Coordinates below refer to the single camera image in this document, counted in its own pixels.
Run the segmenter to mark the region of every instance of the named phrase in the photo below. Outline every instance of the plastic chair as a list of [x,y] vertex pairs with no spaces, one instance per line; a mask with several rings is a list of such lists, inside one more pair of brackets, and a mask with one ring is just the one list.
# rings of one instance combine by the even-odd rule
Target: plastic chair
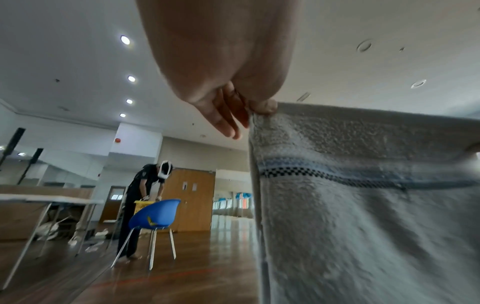
[[[148,255],[150,257],[150,263],[148,269],[151,270],[154,266],[154,255],[155,255],[155,243],[157,240],[157,230],[158,229],[165,229],[170,226],[175,220],[175,214],[177,213],[177,207],[180,204],[179,199],[166,199],[160,202],[153,203],[139,212],[135,213],[130,222],[128,222],[128,226],[130,227],[130,233],[123,243],[120,251],[115,257],[111,268],[115,266],[117,263],[120,254],[125,249],[125,246],[129,243],[130,237],[134,229],[148,229],[151,230],[150,233],[150,248],[148,250]],[[177,258],[177,254],[175,252],[175,244],[174,244],[174,235],[172,234],[172,230],[170,229],[170,241],[171,241],[171,250],[173,252],[173,259]]]

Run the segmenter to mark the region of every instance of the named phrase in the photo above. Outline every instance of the grey towel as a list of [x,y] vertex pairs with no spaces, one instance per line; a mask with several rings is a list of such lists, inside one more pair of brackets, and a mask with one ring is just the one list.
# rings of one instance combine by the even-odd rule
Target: grey towel
[[480,303],[480,121],[281,104],[249,142],[263,304]]

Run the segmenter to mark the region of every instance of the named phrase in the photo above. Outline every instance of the wooden door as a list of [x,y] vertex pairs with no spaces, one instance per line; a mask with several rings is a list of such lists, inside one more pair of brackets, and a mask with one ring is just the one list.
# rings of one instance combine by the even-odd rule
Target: wooden door
[[175,169],[166,180],[162,199],[181,200],[176,210],[173,231],[209,231],[215,173]]
[[125,187],[112,186],[108,192],[108,197],[105,200],[105,207],[100,216],[100,223],[105,220],[116,220],[119,213],[119,208],[122,203],[122,198],[125,195]]

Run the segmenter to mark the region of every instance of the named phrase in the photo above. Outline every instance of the wooden floor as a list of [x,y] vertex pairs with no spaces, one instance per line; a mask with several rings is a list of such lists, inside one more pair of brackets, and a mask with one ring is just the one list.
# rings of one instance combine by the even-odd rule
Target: wooden floor
[[[19,272],[12,283],[12,289],[0,294],[0,303],[258,303],[253,221],[236,218],[223,220],[229,224],[218,225],[218,228],[211,232],[174,234],[176,260],[173,260],[169,235],[159,233],[155,264],[150,272],[146,259],[148,237],[141,238],[138,243],[137,252],[143,255],[141,260],[118,263],[114,269],[110,269],[108,267],[113,260],[112,253],[103,257],[98,252],[85,253],[84,260],[79,260],[78,265],[70,267],[68,272],[72,277],[66,278],[65,273],[62,273],[63,276],[53,274],[56,276],[55,282],[43,288],[34,288],[23,282],[29,275],[29,265],[30,268],[35,268],[26,261],[21,268],[21,274]],[[47,264],[45,261],[40,269],[46,271]],[[83,273],[75,274],[82,266]],[[49,291],[60,290],[53,293],[63,295],[65,300],[59,301],[60,296],[54,296],[55,299],[50,296],[47,299],[34,300],[28,294],[33,291],[38,296],[38,289],[43,291],[44,296],[47,296]],[[72,295],[66,296],[63,291]],[[22,299],[19,294],[29,299]]]

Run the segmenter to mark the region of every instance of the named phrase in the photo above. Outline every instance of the table leg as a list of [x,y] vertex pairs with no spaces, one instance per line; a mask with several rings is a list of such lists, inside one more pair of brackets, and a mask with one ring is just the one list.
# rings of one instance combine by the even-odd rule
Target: table leg
[[54,227],[54,225],[56,224],[58,218],[59,218],[59,215],[60,215],[60,211],[62,211],[63,207],[61,206],[58,206],[58,210],[56,211],[55,213],[55,216],[53,217],[53,224],[50,226],[50,228],[48,229],[48,233],[46,234],[46,237],[45,237],[45,241],[43,241],[43,245],[41,246],[41,249],[40,249],[40,253],[38,254],[37,258],[41,257],[42,254],[44,253],[44,250],[45,250],[45,245],[47,244],[47,240],[50,236],[50,232],[52,231],[52,228]]
[[124,206],[124,200],[121,201],[120,208],[118,209],[118,213],[116,215],[116,220],[115,220],[115,225],[113,226],[113,233],[111,234],[110,241],[108,242],[108,245],[106,246],[105,251],[108,250],[108,248],[112,244],[112,241],[114,240],[114,235],[115,235],[115,232],[117,231],[117,228],[119,226],[119,218],[120,218],[120,215],[122,214],[122,207],[123,206]]
[[28,239],[28,241],[26,242],[25,246],[23,247],[23,250],[21,251],[20,253],[20,256],[18,257],[18,259],[16,260],[15,262],[15,265],[13,266],[13,268],[10,270],[10,274],[8,275],[8,277],[6,278],[5,280],[5,283],[3,284],[3,287],[2,287],[2,290],[5,290],[8,285],[10,284],[10,281],[12,280],[13,276],[15,275],[15,272],[17,271],[22,259],[24,258],[25,256],[25,253],[27,252],[27,250],[29,249],[30,247],[30,244],[32,243],[34,237],[35,237],[35,232],[37,230],[37,228],[40,226],[40,224],[42,223],[42,221],[44,220],[44,217],[46,216],[47,212],[49,211],[50,207],[51,207],[52,203],[49,203],[47,206],[45,206],[45,208],[43,209],[43,212],[41,213],[40,217],[38,218],[38,222],[36,223],[35,225],[35,228],[33,229],[31,235],[30,235],[30,238]]
[[86,227],[85,227],[85,233],[83,234],[83,237],[81,238],[80,246],[78,247],[78,252],[76,253],[75,256],[80,254],[80,251],[82,250],[82,246],[84,245],[85,238],[87,237],[87,232],[89,231],[89,226],[90,222],[92,221],[92,216],[94,214],[95,207],[97,205],[92,205],[92,208],[90,210],[90,215],[88,216],[88,221],[86,222]]

